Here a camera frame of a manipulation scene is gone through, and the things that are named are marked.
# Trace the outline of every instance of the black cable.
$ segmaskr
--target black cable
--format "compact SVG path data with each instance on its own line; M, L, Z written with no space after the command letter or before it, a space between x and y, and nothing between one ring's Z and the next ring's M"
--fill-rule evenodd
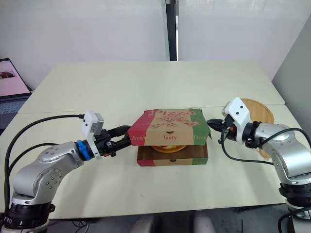
M57 145L57 144L56 144L56 143L49 143L49 142L47 142L47 143L41 143L41 144L32 146L32 147L28 148L27 150L25 150L22 154L20 154L20 155L11 163L11 165L10 165L10 167L9 167L9 176L10 176L11 171L12 171L13 167L15 166L15 164L16 164L25 154L27 154L27 153L30 152L31 150L36 149L36 148L38 148L38 147L43 147L43 146L55 146L55 145Z
M26 130L28 130L30 127L32 127L32 126L34 126L36 124L39 124L41 122L48 121L48 120L59 119L59 118L69 118L69 117L78 117L80 119L83 119L84 115L83 114L80 114L80 115L61 115L61 116L52 116L52 117L47 117L47 118L40 119L40 120L37 120L37 121L35 121L35 122L25 126L12 139L12 141L9 144L9 147L8 147L8 149L6 151L6 155L5 155L5 159L4 159L4 204L5 204L4 213L5 214L7 214L8 210L9 210L9 206L10 206L10 180L9 180L10 155L11 155L12 148L13 148L14 144L16 143L17 139Z
M299 132L301 132L301 133L305 136L305 138L306 138L306 140L308 141L309 146L310 146L310 148L311 148L311 139L310 139L310 137L307 135L307 133L306 133L304 130L302 130L302 129L300 129L300 128L289 128L289 129L281 130L280 132L277 132L277 133L275 133L274 135L272 135L271 137L268 137L267 139L263 140L263 141L258 145L258 147L262 147L264 144L266 144L266 143L267 143L268 141L270 141L271 139L275 138L276 136L279 136L279 135L282 134L282 133L286 133L286 132L288 132L288 131L299 131Z
M289 216L292 216L292 215L295 215L295 214L298 214L298 213L301 213L301 212L308 211L308 210L311 210L311 206L304 207L304 208L301 208L301 209L299 209L299 210L290 211L290 212L288 212L288 213L282 215L282 216L278 219L278 221L277 221L277 229L278 229L278 232L279 232L279 233L282 233L282 232L283 232L283 231L282 231L282 226L281 226L281 225L282 225L282 221L283 221L285 218L287 218L287 217L289 217Z
M73 223L73 225L74 225L75 227L85 227L85 226L87 225L87 223L86 223L86 224L83 224L83 222L81 222L81 221L79 222L80 224L82 224L81 226L75 224L74 221L71 221L71 222Z
M59 221L55 221L55 222L49 224L49 227L50 227L50 226L53 226L53 225L56 224L56 223L59 223Z
M232 160L235 160L235 161L240 161L240 162L250 162L250 163L261 163L261 164L273 165L273 163L267 162L267 161L248 160L248 159L237 159L237 158L231 157L231 156L227 153L227 151L225 150L224 135L225 135L225 128L222 129L222 134L221 134L220 141L221 141L221 145L222 145L223 152L225 153L225 155L226 155L229 159L232 159Z
M86 230L84 231L84 233L86 233L87 231L88 231L88 228L89 228L89 223L87 223L86 225L84 225L84 226L82 226L82 227L79 227L79 229L77 229L76 231L75 231L75 233L78 233L83 227L85 227L85 226L87 226L86 227Z

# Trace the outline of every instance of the white table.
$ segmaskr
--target white table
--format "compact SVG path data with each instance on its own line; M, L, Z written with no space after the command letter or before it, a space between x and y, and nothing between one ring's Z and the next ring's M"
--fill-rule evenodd
M254 62L73 63L56 66L19 112L92 109L115 116L145 109L224 106L236 96L284 104Z
M234 97L267 104L278 123L299 127L284 100L253 62L77 63L57 66L21 108L0 137L0 164L14 135L25 125L48 116L102 114L104 128L131 125L145 109L203 109L206 119L223 118L222 106ZM28 130L12 151L11 161L26 148L43 142L83 139L81 120L58 119ZM53 203L51 218L118 216L284 202L279 180L269 165L229 160L212 131L206 165L140 167L137 147L114 158L91 160L68 174ZM231 156L262 159L258 152L226 142ZM19 161L12 177L43 148ZM3 186L3 168L0 174Z
M276 122L299 127L285 105L268 107ZM203 108L203 113L206 119L222 118L221 109ZM111 129L131 124L141 113L101 114L106 119L104 127ZM3 165L7 145L23 126L53 115L55 113L18 114L0 137L0 164ZM80 124L79 119L58 119L33 127L18 140L11 160L38 143L83 139ZM212 130L211 135L212 139L207 141L209 159L206 165L140 167L136 163L137 147L134 146L118 151L114 158L86 162L64 178L53 200L56 210L50 217L118 216L284 202L278 192L279 180L273 166L227 159L217 143L220 134ZM301 134L296 136L307 146ZM262 159L256 150L235 142L226 141L225 146L231 156ZM42 150L36 149L21 159L12 177ZM3 185L3 171L0 185Z

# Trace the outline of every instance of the laptop keyboard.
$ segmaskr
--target laptop keyboard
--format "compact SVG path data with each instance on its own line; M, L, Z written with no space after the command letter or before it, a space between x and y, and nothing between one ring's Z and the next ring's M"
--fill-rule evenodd
M17 113L26 100L0 103L0 114Z

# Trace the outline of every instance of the pizza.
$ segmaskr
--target pizza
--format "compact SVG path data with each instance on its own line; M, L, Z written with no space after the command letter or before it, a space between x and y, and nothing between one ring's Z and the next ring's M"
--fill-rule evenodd
M186 146L151 146L154 150L159 151L161 153L174 153L182 150Z

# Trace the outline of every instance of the blue ring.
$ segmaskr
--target blue ring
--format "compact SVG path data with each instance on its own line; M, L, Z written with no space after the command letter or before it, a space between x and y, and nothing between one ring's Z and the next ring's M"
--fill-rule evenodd
M79 149L79 151L82 153L82 155L84 156L84 158L85 158L86 160L90 160L91 158L90 158L90 156L89 156L89 154L88 154L88 152L87 152L87 148L86 148L86 146L83 144L83 142L82 142L81 140L78 140L78 141L77 141L77 144L78 144L78 149Z

